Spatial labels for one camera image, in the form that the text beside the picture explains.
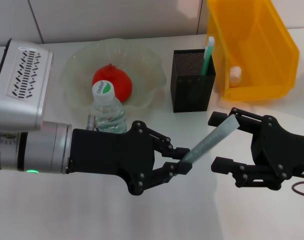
yellow storage box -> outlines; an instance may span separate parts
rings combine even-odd
[[[224,99],[285,96],[295,85],[299,51],[270,0],[207,0],[207,38],[215,38],[216,83]],[[241,81],[230,84],[230,69]]]

black pen holder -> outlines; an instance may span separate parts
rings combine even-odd
[[[175,50],[173,56],[171,95],[173,111],[206,111],[215,80],[212,56],[206,75],[201,75],[204,49]]]

bottle cap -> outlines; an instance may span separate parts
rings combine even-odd
[[[108,106],[113,102],[115,92],[113,84],[106,80],[95,83],[92,87],[94,101],[101,106]]]

cable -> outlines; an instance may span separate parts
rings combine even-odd
[[[297,194],[299,194],[299,195],[301,195],[301,196],[304,196],[304,192],[300,192],[300,191],[298,191],[298,190],[295,189],[295,187],[296,187],[297,185],[300,185],[300,184],[304,184],[304,181],[299,181],[299,182],[293,184],[293,185],[292,185],[292,190],[293,190],[295,193],[297,193]]]

water bottle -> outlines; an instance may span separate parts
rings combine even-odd
[[[113,84],[106,80],[95,83],[92,87],[94,101],[91,114],[96,117],[99,131],[122,134],[126,132],[126,117],[123,105],[115,97]]]

